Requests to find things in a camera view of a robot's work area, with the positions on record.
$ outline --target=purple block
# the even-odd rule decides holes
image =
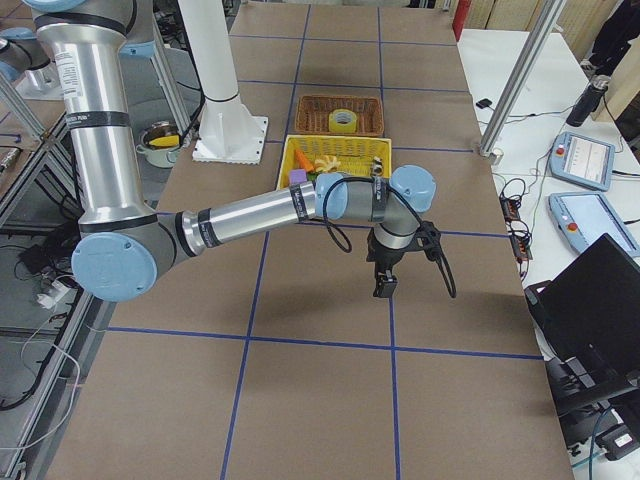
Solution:
[[[307,172],[302,168],[289,171],[289,185],[297,185],[307,181]]]

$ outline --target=brown basket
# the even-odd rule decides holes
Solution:
[[[302,135],[345,135],[329,131],[329,114],[338,108],[358,116],[355,137],[379,137],[384,132],[382,103],[375,97],[303,95],[298,101],[296,132]]]

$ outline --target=person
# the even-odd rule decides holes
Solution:
[[[588,76],[611,76],[631,48],[630,41],[640,35],[640,0],[624,0],[602,25],[588,60],[580,66]]]

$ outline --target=plastic basket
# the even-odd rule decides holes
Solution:
[[[303,135],[336,135],[329,131],[329,114],[338,108],[358,117],[358,137],[379,137],[384,132],[382,102],[375,97],[303,95],[298,100],[295,130]]]
[[[350,175],[371,176],[373,157],[382,161],[382,176],[391,175],[391,140],[388,138],[338,137],[326,135],[288,135],[278,176],[278,188],[289,186],[289,171],[298,168],[294,151],[302,150],[311,160],[320,155],[335,155],[339,171]]]

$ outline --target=black thermos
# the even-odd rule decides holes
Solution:
[[[596,75],[591,79],[567,117],[569,125],[572,127],[581,126],[589,114],[598,108],[600,99],[609,88],[609,81],[611,78],[606,75]]]

